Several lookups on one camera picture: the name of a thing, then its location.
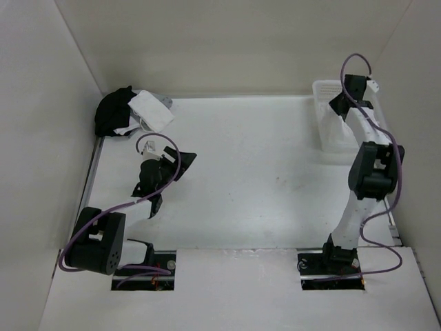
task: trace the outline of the white board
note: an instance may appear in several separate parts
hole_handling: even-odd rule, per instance
[[[103,92],[201,96],[306,94],[354,51],[374,64],[411,0],[56,3]]]
[[[302,291],[295,250],[179,250],[170,292],[111,292],[111,277],[59,270],[40,331],[439,331],[410,248],[404,264],[365,277],[366,290]],[[362,269],[397,261],[361,248]]]

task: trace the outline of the white wall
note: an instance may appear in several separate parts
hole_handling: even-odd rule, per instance
[[[0,45],[0,324],[36,330],[101,93],[53,0],[1,0]]]
[[[395,218],[416,249],[441,313],[441,1],[414,0],[377,64],[380,102],[406,149],[404,188]]]
[[[310,94],[353,51],[375,61],[409,3],[57,0],[102,91],[174,95]]]

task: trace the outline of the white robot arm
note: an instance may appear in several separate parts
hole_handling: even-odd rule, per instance
[[[64,257],[68,267],[112,274],[118,267],[127,264],[153,266],[153,245],[126,240],[125,230],[137,221],[156,215],[163,202],[161,188],[168,186],[171,181],[178,181],[197,156],[195,153],[180,152],[170,147],[165,147],[164,153],[169,157],[151,153],[148,142],[141,153],[143,162],[139,182],[134,188],[132,197],[141,198],[135,201],[142,199],[144,201],[141,202],[142,205],[136,205],[134,201],[123,204],[126,205],[125,208],[131,205],[136,206],[136,209],[141,208],[139,213],[134,215],[130,211],[128,214],[109,212],[111,209],[118,210],[123,205],[110,208],[100,217],[102,210],[98,208],[86,207],[81,211],[72,234],[76,239]]]
[[[373,106],[363,97],[367,88],[378,91],[378,85],[369,77],[347,74],[345,87],[364,112],[361,112],[340,93],[329,102],[332,110],[351,128],[360,149],[349,171],[349,200],[340,223],[329,235],[322,253],[300,253],[301,275],[356,274],[360,227],[373,213],[376,205],[395,190],[398,181],[397,161],[388,136],[372,127],[378,125]],[[398,146],[400,160],[404,148]]]
[[[368,114],[371,121],[378,125],[373,110],[368,107],[364,107],[363,110]],[[371,127],[365,116],[357,108],[349,109],[346,124],[351,128],[359,146],[370,141],[384,146],[391,144],[384,133]],[[372,214],[378,203],[377,199],[358,199],[356,193],[351,191],[341,221],[331,233],[334,245],[340,246],[344,250],[357,248],[361,223]]]

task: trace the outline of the black cloth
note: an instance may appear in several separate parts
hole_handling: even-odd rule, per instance
[[[98,105],[95,113],[95,134],[98,137],[120,136],[114,132],[115,129],[129,126],[130,107],[129,101],[136,94],[132,87],[119,88],[104,97]]]

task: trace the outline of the screw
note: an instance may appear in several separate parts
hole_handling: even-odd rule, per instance
[[[176,262],[173,260],[170,260],[167,262],[167,269],[168,270],[175,270],[176,269]]]

